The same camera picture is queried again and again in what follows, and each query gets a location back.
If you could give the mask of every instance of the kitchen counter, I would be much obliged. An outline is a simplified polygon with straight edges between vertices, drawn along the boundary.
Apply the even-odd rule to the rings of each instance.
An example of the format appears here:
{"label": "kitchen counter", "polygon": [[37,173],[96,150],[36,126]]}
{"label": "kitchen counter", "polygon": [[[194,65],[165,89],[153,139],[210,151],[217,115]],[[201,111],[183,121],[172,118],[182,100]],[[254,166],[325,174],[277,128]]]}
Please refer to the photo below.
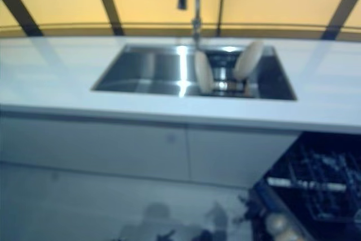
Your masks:
{"label": "kitchen counter", "polygon": [[[250,39],[203,39],[247,45]],[[296,101],[92,91],[126,43],[186,45],[189,38],[38,37],[0,40],[3,111],[361,133],[361,44],[265,39]]]}

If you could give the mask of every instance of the dishwasher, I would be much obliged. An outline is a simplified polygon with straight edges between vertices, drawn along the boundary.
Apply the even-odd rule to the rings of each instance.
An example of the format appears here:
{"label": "dishwasher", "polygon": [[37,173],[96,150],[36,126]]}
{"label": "dishwasher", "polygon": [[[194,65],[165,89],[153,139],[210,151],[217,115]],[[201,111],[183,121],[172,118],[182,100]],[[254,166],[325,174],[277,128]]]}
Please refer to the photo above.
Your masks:
{"label": "dishwasher", "polygon": [[250,191],[254,241],[361,240],[360,147],[359,135],[303,133]]}

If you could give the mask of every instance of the white cabinet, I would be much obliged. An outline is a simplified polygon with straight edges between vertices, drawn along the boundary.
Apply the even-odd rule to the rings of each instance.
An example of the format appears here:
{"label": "white cabinet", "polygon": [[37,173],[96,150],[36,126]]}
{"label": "white cabinet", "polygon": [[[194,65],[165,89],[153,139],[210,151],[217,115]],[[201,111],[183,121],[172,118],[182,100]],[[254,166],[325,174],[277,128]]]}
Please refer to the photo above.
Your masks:
{"label": "white cabinet", "polygon": [[252,187],[298,135],[273,130],[191,127],[188,140],[192,180]]}
{"label": "white cabinet", "polygon": [[1,160],[189,180],[183,126],[1,118]]}

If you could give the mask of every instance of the dishwasher rack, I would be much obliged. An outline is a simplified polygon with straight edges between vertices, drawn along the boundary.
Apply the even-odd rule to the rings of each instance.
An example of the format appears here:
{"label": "dishwasher rack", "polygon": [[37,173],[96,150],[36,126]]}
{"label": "dishwasher rack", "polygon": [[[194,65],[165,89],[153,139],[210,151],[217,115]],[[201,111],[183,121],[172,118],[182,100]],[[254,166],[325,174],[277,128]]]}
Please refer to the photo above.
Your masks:
{"label": "dishwasher rack", "polygon": [[360,136],[305,133],[266,180],[298,190],[314,220],[361,224]]}

